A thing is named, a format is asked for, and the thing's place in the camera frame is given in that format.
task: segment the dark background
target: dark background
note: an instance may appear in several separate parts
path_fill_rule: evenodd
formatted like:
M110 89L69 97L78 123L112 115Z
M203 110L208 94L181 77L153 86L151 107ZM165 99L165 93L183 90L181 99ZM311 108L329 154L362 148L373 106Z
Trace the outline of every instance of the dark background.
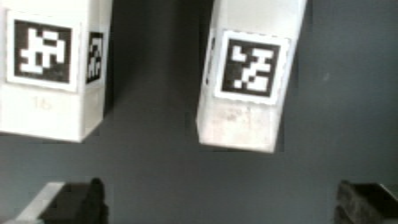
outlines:
M341 179L398 183L398 1L309 1L275 154L197 143L210 11L116 0L105 121L84 144L0 137L0 221L94 176L112 224L332 223Z

